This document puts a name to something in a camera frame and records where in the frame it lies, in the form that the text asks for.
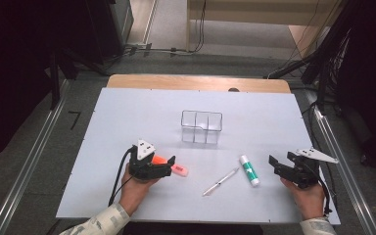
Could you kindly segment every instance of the divided plastic box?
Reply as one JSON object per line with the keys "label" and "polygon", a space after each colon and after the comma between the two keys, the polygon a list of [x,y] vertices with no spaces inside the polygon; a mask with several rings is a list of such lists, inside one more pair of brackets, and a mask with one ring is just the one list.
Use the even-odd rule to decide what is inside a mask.
{"label": "divided plastic box", "polygon": [[183,111],[182,141],[204,144],[218,143],[222,130],[222,114],[201,111]]}

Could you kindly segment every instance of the person's hand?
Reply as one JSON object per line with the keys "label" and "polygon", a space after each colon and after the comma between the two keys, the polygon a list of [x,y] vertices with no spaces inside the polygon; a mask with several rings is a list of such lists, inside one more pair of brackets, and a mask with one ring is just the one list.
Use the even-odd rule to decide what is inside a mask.
{"label": "person's hand", "polygon": [[[129,164],[126,165],[126,171],[124,172],[123,178],[121,179],[121,184],[130,179],[129,174]],[[159,179],[153,179],[149,181],[139,181],[135,178],[131,178],[124,186],[121,188],[121,196],[118,203],[124,208],[124,210],[132,216],[136,212],[139,205],[142,203],[143,199],[149,192],[149,188],[158,182]]]}
{"label": "person's hand", "polygon": [[301,189],[293,182],[280,178],[280,181],[291,191],[303,220],[323,216],[323,194],[322,186],[315,184],[305,189]]}

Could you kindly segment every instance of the metal rail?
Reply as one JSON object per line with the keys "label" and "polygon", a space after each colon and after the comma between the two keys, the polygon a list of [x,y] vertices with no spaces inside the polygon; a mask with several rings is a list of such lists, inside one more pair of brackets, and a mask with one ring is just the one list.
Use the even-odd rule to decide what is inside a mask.
{"label": "metal rail", "polygon": [[66,102],[66,94],[70,90],[71,83],[67,80],[63,82],[61,87],[61,99],[55,109],[50,112],[46,118],[44,125],[41,128],[41,131],[38,134],[38,137],[35,140],[34,145],[32,146],[31,151],[29,152],[28,157],[26,158],[23,168],[21,169],[17,179],[12,185],[11,190],[8,192],[1,209],[0,209],[0,234],[5,234],[6,229],[11,221],[12,216],[14,215],[15,210],[17,209],[18,204],[23,196],[26,185],[31,178],[35,167],[41,157],[41,153],[47,143],[49,136],[53,130],[53,127],[60,115],[61,110],[63,109],[64,103]]}
{"label": "metal rail", "polygon": [[[307,99],[310,103],[316,101],[316,96],[313,93],[306,92]],[[364,196],[356,182],[353,172],[349,168],[344,153],[338,144],[337,139],[329,125],[328,118],[323,116],[321,112],[315,108],[314,110],[317,123],[322,131],[325,138],[326,144],[328,145],[331,155],[337,158],[340,162],[337,164],[337,169],[343,179],[344,185],[347,188],[348,194],[352,201],[353,208],[358,215],[359,221],[364,229],[365,234],[376,235],[376,222],[371,213],[368,204],[366,203]]]}

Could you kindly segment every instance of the pen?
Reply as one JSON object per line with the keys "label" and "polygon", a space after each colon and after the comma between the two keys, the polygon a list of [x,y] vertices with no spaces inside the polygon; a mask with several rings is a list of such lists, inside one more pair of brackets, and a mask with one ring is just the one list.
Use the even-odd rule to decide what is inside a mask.
{"label": "pen", "polygon": [[219,185],[221,185],[222,182],[224,182],[225,180],[233,176],[237,172],[237,170],[239,170],[239,168],[240,167],[234,168],[233,170],[228,172],[224,177],[218,180],[218,182],[216,182],[211,188],[207,189],[206,192],[203,193],[203,197],[211,195],[214,189],[216,189]]}

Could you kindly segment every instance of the patterned sleeve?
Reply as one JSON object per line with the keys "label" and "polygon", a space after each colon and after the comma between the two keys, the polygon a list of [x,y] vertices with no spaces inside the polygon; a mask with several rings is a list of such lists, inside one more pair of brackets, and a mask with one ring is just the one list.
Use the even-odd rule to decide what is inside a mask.
{"label": "patterned sleeve", "polygon": [[301,228],[305,235],[337,235],[326,217],[302,221]]}
{"label": "patterned sleeve", "polygon": [[129,220],[129,215],[120,204],[112,204],[86,222],[60,235],[116,235]]}

